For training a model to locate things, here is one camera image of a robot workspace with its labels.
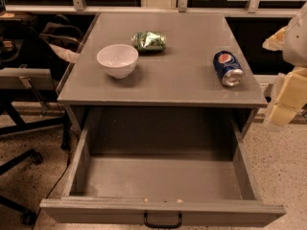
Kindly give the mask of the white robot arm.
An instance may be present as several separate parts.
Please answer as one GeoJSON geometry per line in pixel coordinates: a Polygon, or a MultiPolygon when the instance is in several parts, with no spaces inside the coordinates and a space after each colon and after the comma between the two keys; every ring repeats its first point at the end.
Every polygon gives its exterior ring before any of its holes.
{"type": "Polygon", "coordinates": [[[267,114],[267,127],[284,127],[307,104],[307,3],[289,24],[265,40],[263,48],[281,51],[294,69],[275,84],[277,96],[267,114]]]}

